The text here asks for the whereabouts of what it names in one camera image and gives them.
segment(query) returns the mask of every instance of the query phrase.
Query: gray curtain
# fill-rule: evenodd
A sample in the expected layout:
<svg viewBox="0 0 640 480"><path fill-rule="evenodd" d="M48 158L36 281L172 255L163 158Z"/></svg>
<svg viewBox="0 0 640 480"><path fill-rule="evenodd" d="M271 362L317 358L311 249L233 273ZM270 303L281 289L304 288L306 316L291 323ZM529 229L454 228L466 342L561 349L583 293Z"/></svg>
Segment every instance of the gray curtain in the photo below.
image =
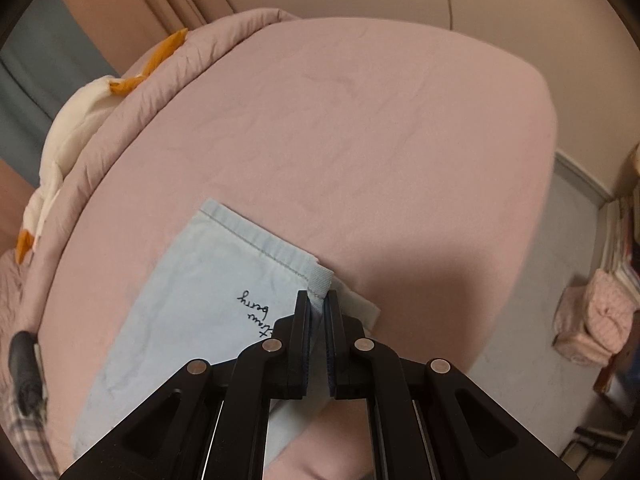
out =
<svg viewBox="0 0 640 480"><path fill-rule="evenodd" d="M116 71L62 0L34 0L0 50L0 158L39 185L51 121L89 81Z"/></svg>

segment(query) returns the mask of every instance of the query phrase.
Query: orange plush foot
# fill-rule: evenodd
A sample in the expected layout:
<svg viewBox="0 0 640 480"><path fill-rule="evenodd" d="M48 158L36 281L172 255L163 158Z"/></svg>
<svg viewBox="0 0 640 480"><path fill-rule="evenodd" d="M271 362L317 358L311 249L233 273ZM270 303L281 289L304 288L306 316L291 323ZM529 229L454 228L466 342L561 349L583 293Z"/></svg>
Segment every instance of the orange plush foot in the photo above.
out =
<svg viewBox="0 0 640 480"><path fill-rule="evenodd" d="M15 262L18 265L22 263L29 249L33 247L33 242L33 235L27 229L22 229L18 235L18 243L15 245Z"/></svg>

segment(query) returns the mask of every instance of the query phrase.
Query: plaid fabric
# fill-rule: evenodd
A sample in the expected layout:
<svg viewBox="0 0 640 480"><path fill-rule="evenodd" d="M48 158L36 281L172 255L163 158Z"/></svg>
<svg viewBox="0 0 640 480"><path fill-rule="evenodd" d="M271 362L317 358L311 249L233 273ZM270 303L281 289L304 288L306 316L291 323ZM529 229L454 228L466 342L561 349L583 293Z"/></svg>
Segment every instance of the plaid fabric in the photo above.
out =
<svg viewBox="0 0 640 480"><path fill-rule="evenodd" d="M58 480L58 466L44 427L39 420L20 413L12 388L2 399L2 426L18 455L38 480Z"/></svg>

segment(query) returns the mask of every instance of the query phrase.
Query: floor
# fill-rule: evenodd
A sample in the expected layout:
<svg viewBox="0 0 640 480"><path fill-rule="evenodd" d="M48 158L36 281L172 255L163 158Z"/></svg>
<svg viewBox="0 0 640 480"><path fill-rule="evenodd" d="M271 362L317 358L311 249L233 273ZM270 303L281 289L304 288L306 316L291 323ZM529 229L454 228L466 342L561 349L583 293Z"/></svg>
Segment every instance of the floor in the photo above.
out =
<svg viewBox="0 0 640 480"><path fill-rule="evenodd" d="M557 173L527 263L469 376L553 452L580 423L612 418L591 387L597 368L551 347L562 290L590 272L597 207Z"/></svg>

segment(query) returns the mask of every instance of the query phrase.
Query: baseboard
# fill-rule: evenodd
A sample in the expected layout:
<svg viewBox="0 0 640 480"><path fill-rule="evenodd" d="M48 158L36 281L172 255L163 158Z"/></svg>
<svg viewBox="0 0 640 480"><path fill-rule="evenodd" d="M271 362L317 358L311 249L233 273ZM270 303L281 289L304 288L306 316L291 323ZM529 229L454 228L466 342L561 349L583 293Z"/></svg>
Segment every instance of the baseboard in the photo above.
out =
<svg viewBox="0 0 640 480"><path fill-rule="evenodd" d="M562 153L556 152L554 172L574 186L575 189L591 200L598 208L613 200L612 195L606 189Z"/></svg>

